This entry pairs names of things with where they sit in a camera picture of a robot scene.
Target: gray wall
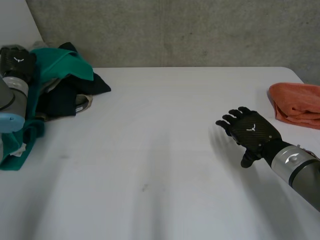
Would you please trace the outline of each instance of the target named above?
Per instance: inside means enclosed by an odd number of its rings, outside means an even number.
[[[288,67],[320,83],[320,0],[27,0],[94,67]]]

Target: folded towel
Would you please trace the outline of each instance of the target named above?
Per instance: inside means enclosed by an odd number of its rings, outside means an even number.
[[[303,83],[276,83],[269,88],[275,118],[320,130],[320,86]]]

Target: silver robotic arm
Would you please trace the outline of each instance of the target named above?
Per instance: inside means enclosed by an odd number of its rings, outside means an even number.
[[[265,160],[271,162],[272,170],[279,177],[320,212],[319,159],[298,146],[285,145],[284,142],[266,144]]]

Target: teal cloth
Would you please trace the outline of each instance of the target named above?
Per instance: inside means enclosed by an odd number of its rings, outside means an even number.
[[[80,54],[60,48],[38,48],[31,51],[36,55],[36,66],[40,69],[40,79],[46,83],[52,79],[64,79],[74,75],[80,79],[94,80],[94,71]]]
[[[42,120],[27,120],[23,129],[13,133],[2,134],[3,160],[0,164],[1,170],[17,171],[25,163],[37,138],[45,133],[45,124]],[[25,143],[25,151],[21,156],[10,156],[10,153],[17,151],[22,143]]]
[[[19,170],[26,161],[36,139],[45,133],[45,124],[35,119],[36,107],[43,83],[51,79],[63,79],[68,75],[93,81],[92,67],[76,52],[59,48],[40,48],[31,51],[36,54],[36,73],[34,81],[29,86],[25,114],[25,123],[20,131],[3,133],[3,158],[0,161],[1,170]],[[26,144],[25,151],[20,157],[11,156],[22,143]]]

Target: robotic hand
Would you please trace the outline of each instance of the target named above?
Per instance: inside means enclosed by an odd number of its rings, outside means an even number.
[[[22,129],[36,55],[13,45],[0,50],[0,134]]]
[[[256,111],[241,106],[230,110],[229,114],[215,124],[224,128],[226,134],[234,138],[238,145],[246,148],[241,166],[249,168],[255,160],[262,158],[264,146],[269,141],[282,140],[280,133]]]
[[[230,110],[215,124],[246,148],[241,166],[264,158],[271,169],[320,212],[320,161],[309,151],[282,141],[278,130],[256,111]]]

